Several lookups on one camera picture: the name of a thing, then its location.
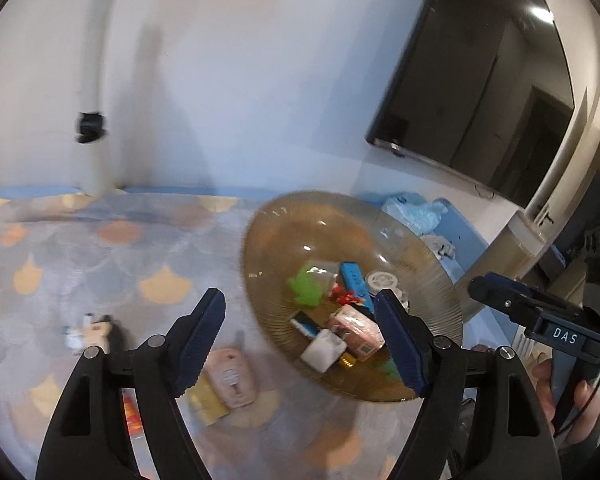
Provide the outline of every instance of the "metal screw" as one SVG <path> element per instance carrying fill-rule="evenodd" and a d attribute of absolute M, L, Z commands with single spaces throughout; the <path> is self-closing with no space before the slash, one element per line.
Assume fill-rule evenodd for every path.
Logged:
<path fill-rule="evenodd" d="M 449 338 L 446 336 L 437 335 L 433 338 L 433 346 L 440 348 L 441 350 L 446 350 L 447 348 L 451 348 L 451 341 L 449 341 Z"/>
<path fill-rule="evenodd" d="M 98 355 L 98 352 L 100 352 L 100 349 L 97 346 L 90 346 L 82 353 L 82 355 L 84 355 L 87 359 L 93 359 L 96 357 L 96 355 Z"/>
<path fill-rule="evenodd" d="M 505 359 L 513 359 L 516 356 L 516 353 L 513 351 L 513 348 L 509 346 L 501 346 L 499 352 L 500 355 Z"/>
<path fill-rule="evenodd" d="M 163 335 L 152 335 L 146 342 L 151 348 L 158 348 L 158 346 L 164 345 Z"/>

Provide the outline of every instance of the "human hand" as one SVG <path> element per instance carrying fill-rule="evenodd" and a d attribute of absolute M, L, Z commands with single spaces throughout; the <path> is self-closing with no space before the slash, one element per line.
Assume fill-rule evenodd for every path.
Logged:
<path fill-rule="evenodd" d="M 551 423 L 555 415 L 554 398 L 551 394 L 552 369 L 553 361 L 551 359 L 547 359 L 547 361 L 543 361 L 542 363 L 534 366 L 531 370 L 531 373 L 534 377 L 538 378 L 538 383 L 536 384 L 536 393 L 538 394 L 538 399 L 540 400 L 540 406 L 542 407 L 544 416 L 546 416 L 546 420 L 549 423 L 551 434 L 554 434 L 555 428 Z M 581 410 L 589 400 L 592 392 L 593 387 L 589 386 L 586 381 L 581 381 L 580 384 L 576 386 L 576 390 L 573 394 L 573 403 L 575 407 Z M 585 440 L 595 427 L 599 414 L 600 397 L 596 395 L 589 403 L 587 409 L 580 415 L 578 420 L 571 428 L 571 431 L 564 442 L 565 445 L 571 446 Z"/>

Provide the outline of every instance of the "tv screen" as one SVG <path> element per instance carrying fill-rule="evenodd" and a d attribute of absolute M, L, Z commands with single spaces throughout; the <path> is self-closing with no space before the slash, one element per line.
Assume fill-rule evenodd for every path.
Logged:
<path fill-rule="evenodd" d="M 367 140 L 526 207 L 573 108 L 545 0 L 426 0 Z"/>

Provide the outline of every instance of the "pink box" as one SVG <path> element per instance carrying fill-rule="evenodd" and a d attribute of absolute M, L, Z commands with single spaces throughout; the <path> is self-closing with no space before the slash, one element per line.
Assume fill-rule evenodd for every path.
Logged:
<path fill-rule="evenodd" d="M 361 361 L 366 361 L 384 346 L 384 338 L 378 325 L 350 305 L 331 314 L 327 327 L 341 337 L 353 355 Z"/>
<path fill-rule="evenodd" d="M 258 398 L 253 374 L 238 349 L 209 352 L 204 371 L 211 387 L 230 410 L 251 404 Z"/>

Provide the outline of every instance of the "pipe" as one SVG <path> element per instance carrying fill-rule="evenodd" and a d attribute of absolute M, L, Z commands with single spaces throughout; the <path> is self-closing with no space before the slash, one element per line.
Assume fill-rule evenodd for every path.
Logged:
<path fill-rule="evenodd" d="M 78 180 L 80 188 L 95 197 L 110 193 L 115 188 L 101 102 L 104 46 L 113 3 L 114 0 L 91 0 L 82 53 Z"/>
<path fill-rule="evenodd" d="M 82 53 L 82 89 L 80 109 L 86 114 L 102 111 L 102 65 L 104 44 L 114 0 L 91 0 L 90 15 Z"/>

